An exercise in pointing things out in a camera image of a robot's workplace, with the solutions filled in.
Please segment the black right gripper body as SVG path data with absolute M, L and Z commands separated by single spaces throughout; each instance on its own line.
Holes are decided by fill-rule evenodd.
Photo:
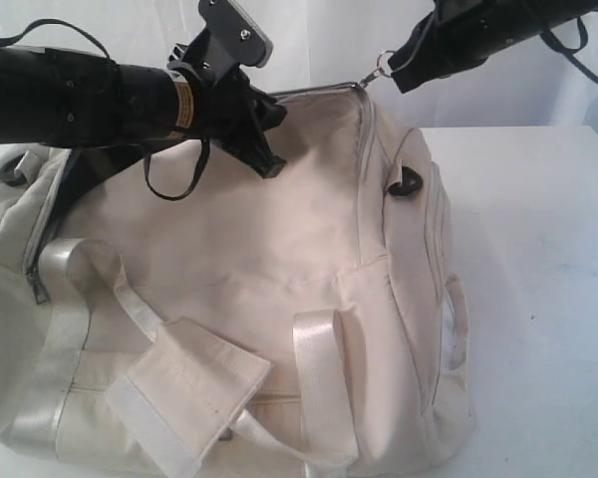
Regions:
M 453 51 L 475 59 L 487 60 L 536 36 L 558 53 L 575 54 L 588 42 L 581 17 L 597 11 L 596 1 L 437 1 L 425 35 L 436 35 Z M 572 20 L 580 44 L 568 48 L 552 30 Z

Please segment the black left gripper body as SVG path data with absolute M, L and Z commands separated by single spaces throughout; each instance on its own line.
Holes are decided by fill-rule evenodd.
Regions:
M 254 88 L 234 59 L 169 56 L 166 71 L 175 87 L 175 121 L 168 139 L 217 141 L 224 149 L 264 148 L 264 133 L 282 124 L 287 110 Z

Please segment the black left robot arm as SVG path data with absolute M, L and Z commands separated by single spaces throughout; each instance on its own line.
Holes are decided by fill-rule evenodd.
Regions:
M 0 144 L 75 149 L 198 139 L 263 178 L 285 164 L 265 134 L 286 110 L 242 71 L 270 50 L 257 35 L 225 43 L 204 29 L 173 51 L 164 70 L 15 43 L 0 39 Z

